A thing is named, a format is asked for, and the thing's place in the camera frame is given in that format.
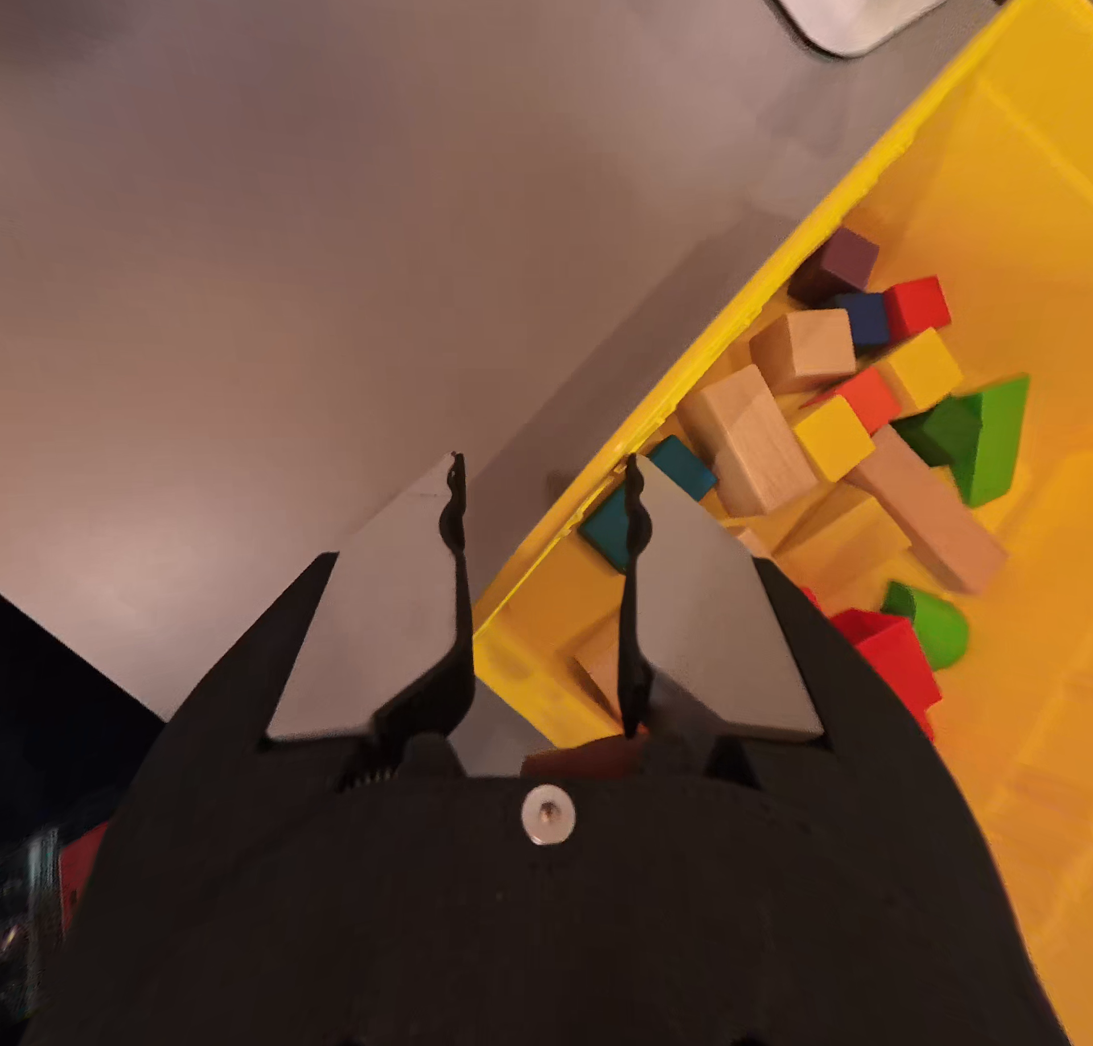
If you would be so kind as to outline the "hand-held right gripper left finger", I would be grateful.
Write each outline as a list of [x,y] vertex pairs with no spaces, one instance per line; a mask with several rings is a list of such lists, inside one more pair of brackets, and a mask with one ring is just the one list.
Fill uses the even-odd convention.
[[466,460],[450,453],[341,546],[266,732],[363,736],[400,756],[475,692]]

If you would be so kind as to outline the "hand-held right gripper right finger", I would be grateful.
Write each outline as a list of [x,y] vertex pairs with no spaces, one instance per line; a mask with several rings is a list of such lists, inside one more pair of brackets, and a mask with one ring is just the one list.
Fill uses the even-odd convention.
[[619,616],[619,702],[627,734],[811,741],[821,718],[775,614],[769,562],[644,455],[624,475],[627,564]]

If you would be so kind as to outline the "small red wooden cube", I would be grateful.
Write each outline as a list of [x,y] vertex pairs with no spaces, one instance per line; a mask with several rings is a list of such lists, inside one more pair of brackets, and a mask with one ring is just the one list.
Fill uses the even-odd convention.
[[936,275],[895,283],[882,292],[882,301],[890,345],[952,324],[947,295]]

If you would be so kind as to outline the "yellow plastic bin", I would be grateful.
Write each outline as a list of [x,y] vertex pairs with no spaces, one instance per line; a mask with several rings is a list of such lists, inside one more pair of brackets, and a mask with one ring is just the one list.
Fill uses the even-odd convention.
[[[991,842],[1029,951],[1074,1044],[1091,1044],[1092,15],[1088,0],[1010,0],[753,274],[576,477],[474,609],[480,677],[551,742],[603,737],[623,575],[586,528],[625,457],[677,406],[745,366],[792,308],[794,271],[845,227],[879,245],[871,291],[936,275],[963,389],[1026,373],[1016,478],[974,512],[1004,546],[984,592],[955,595],[967,653],[930,712]],[[890,578],[944,593],[910,559]]]

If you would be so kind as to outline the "person's right hand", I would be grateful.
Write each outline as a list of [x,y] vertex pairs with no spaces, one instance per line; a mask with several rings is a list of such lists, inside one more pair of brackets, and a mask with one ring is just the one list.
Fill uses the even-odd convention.
[[529,754],[519,776],[526,780],[623,780],[642,766],[647,737],[623,734],[593,740],[569,749],[551,749]]

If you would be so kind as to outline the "pile of coloured wooden blocks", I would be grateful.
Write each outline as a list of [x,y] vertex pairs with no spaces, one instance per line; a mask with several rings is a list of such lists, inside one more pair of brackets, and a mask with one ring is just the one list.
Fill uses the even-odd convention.
[[745,366],[675,409],[687,434],[647,457],[692,500],[716,494],[730,531],[815,604],[841,604],[902,559],[944,593],[890,578],[878,609],[910,621],[939,671],[967,653],[954,596],[984,592],[1004,546],[974,512],[1016,478],[1031,377],[963,389],[943,331],[889,344],[879,245],[835,230],[794,271],[794,304],[745,344]]

